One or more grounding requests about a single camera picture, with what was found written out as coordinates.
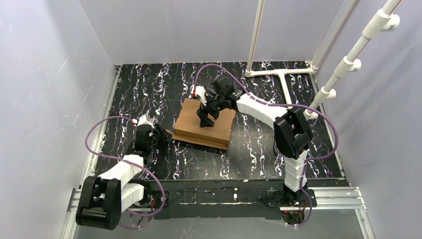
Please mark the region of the brown cardboard box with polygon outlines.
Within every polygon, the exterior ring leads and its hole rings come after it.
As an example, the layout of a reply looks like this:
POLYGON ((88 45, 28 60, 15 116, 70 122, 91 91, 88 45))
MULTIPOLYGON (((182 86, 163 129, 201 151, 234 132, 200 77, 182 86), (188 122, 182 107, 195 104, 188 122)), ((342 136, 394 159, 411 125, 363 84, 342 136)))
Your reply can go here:
POLYGON ((167 132, 175 140, 226 150, 230 142, 236 111, 224 109, 220 112, 218 119, 212 119, 213 127, 200 127, 200 118, 197 115, 200 103, 198 100, 184 99, 174 131, 167 132))

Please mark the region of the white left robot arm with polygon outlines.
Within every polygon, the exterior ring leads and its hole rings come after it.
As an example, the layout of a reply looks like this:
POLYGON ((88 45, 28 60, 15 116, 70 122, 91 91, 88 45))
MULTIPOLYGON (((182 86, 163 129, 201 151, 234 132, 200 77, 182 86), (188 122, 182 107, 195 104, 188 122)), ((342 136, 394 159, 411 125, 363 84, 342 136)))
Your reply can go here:
POLYGON ((158 123, 138 124, 135 140, 122 160, 105 173, 84 180, 76 224, 114 230, 122 212, 145 199, 145 183, 131 180, 146 170, 146 158, 170 139, 171 135, 158 123))

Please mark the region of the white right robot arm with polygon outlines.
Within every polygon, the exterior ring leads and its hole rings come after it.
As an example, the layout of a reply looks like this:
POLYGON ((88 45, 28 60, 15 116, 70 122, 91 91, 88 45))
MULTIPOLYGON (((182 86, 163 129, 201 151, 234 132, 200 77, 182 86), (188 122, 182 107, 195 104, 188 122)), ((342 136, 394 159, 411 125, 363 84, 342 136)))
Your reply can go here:
POLYGON ((299 107, 271 106, 244 89, 236 89, 227 77, 212 82, 213 91, 202 86, 192 86, 191 95, 200 100, 197 110, 200 127, 213 127, 222 110, 230 109, 252 116, 270 126, 274 131, 275 145, 285 159, 285 186, 297 192, 306 183, 303 173, 306 152, 312 132, 299 107))

